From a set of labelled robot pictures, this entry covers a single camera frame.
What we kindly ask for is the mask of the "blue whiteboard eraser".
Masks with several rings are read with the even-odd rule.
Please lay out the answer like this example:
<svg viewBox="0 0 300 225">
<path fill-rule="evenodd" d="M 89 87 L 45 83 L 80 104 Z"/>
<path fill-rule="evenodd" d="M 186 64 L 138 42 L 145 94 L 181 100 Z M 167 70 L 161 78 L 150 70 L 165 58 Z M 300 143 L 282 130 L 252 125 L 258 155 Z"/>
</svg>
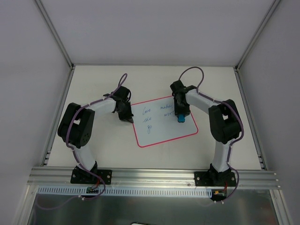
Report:
<svg viewBox="0 0 300 225">
<path fill-rule="evenodd" d="M 178 118 L 179 123 L 184 123 L 185 122 L 185 115 L 184 114 L 178 115 L 177 118 Z"/>
</svg>

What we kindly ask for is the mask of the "pink framed whiteboard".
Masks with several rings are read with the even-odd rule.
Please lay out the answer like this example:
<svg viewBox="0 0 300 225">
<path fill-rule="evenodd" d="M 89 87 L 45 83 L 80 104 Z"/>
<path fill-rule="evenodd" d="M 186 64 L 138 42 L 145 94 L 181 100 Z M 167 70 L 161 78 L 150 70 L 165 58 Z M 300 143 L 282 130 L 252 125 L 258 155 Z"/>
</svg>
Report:
<svg viewBox="0 0 300 225">
<path fill-rule="evenodd" d="M 131 105 L 133 129 L 140 148 L 174 141 L 199 132 L 192 114 L 178 122 L 172 96 L 161 97 Z"/>
</svg>

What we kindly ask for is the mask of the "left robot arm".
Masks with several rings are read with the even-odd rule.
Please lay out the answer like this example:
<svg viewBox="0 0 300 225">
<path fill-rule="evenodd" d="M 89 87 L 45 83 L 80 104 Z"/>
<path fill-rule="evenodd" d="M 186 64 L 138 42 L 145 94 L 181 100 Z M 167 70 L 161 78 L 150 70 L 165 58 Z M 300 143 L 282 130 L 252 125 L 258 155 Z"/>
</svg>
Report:
<svg viewBox="0 0 300 225">
<path fill-rule="evenodd" d="M 119 120 L 134 123 L 131 110 L 131 91 L 119 86 L 102 99 L 85 106 L 70 103 L 59 124 L 57 134 L 72 150 L 77 166 L 72 170 L 72 184 L 111 184 L 112 171 L 100 170 L 92 156 L 88 142 L 92 136 L 94 119 L 108 113 L 117 113 Z"/>
</svg>

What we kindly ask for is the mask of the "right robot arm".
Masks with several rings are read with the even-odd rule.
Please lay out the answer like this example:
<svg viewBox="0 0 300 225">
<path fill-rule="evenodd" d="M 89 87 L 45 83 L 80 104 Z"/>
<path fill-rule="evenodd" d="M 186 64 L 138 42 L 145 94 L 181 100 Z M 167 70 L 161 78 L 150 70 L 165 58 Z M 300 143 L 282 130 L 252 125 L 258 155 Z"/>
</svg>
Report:
<svg viewBox="0 0 300 225">
<path fill-rule="evenodd" d="M 229 166 L 232 145 L 243 138 L 244 128 L 233 100 L 220 101 L 198 91 L 196 86 L 184 86 L 181 80 L 170 85 L 174 113 L 179 123 L 190 115 L 190 106 L 208 114 L 210 132 L 216 141 L 210 168 L 195 181 L 197 186 L 224 186 L 234 173 Z"/>
</svg>

